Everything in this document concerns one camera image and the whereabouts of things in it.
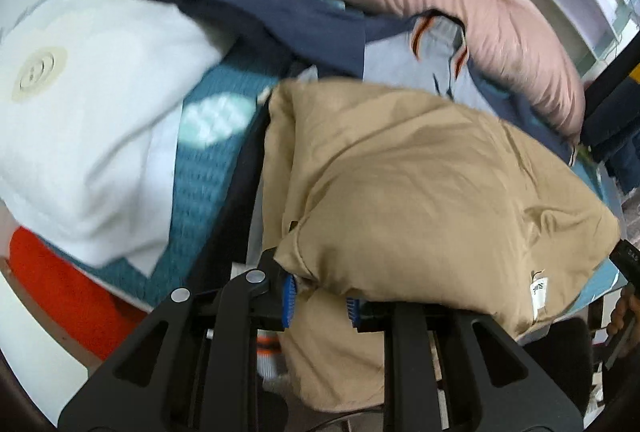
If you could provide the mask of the person's right hand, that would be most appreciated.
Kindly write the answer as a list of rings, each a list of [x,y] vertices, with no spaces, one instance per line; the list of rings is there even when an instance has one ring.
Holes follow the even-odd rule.
[[[639,318],[639,299],[634,294],[634,288],[631,285],[627,285],[620,293],[620,298],[611,313],[611,321],[606,326],[608,335],[615,336],[615,334],[622,331],[625,327],[625,318],[630,315]]]

